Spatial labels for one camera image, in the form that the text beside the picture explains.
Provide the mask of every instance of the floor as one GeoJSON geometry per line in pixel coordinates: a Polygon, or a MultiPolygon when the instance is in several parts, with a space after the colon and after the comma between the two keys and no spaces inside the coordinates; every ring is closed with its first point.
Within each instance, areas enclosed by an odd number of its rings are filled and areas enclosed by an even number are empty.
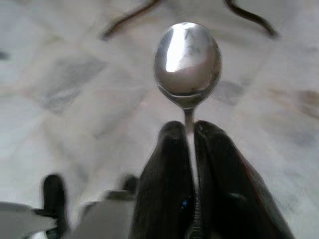
{"type": "Polygon", "coordinates": [[[240,0],[277,39],[221,0],[167,0],[99,39],[142,2],[0,1],[0,201],[40,207],[42,178],[58,172],[75,226],[83,205],[125,173],[139,175],[161,126],[183,120],[155,86],[154,51],[167,27],[193,21],[211,30],[223,58],[196,118],[228,132],[296,238],[318,238],[319,2],[240,0]]]}

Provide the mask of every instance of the spoon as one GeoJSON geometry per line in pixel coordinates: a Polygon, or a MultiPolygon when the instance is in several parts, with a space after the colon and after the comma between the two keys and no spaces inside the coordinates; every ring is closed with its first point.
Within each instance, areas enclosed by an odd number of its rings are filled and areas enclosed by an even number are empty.
{"type": "Polygon", "coordinates": [[[210,95],[220,77],[221,56],[217,43],[202,25],[191,22],[175,24],[168,28],[160,40],[154,72],[160,91],[181,107],[185,114],[185,131],[195,192],[191,238],[200,238],[201,210],[193,115],[195,108],[210,95]]]}

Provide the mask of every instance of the spoon handle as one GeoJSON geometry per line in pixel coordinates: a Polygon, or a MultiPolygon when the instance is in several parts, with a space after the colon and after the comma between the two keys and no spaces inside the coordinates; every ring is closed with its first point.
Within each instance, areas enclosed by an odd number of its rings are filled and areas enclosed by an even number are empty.
{"type": "Polygon", "coordinates": [[[194,219],[193,227],[190,234],[191,239],[202,238],[201,233],[201,208],[199,199],[199,177],[195,153],[194,141],[194,109],[184,110],[185,113],[185,131],[189,150],[190,166],[194,184],[194,219]]]}

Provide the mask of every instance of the marble floor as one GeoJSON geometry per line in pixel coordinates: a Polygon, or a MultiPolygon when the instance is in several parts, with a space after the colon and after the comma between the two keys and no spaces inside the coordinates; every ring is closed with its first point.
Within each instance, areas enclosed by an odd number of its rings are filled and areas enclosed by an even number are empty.
{"type": "Polygon", "coordinates": [[[163,123],[183,120],[155,86],[154,51],[168,26],[193,21],[211,30],[223,58],[196,118],[228,132],[296,238],[318,238],[319,2],[240,0],[270,20],[277,39],[221,0],[163,1],[99,39],[143,2],[0,1],[0,201],[40,207],[42,178],[58,172],[75,226],[84,204],[125,173],[139,175],[163,123]]]}

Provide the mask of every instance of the metal spoon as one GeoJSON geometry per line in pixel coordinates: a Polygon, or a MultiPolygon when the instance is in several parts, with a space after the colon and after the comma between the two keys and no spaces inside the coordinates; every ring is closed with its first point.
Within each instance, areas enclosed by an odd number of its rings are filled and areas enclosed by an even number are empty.
{"type": "Polygon", "coordinates": [[[171,26],[162,37],[154,62],[160,91],[185,113],[190,165],[195,190],[195,215],[191,238],[201,237],[199,179],[194,145],[193,113],[207,98],[221,73],[217,43],[207,28],[183,22],[171,26]]]}

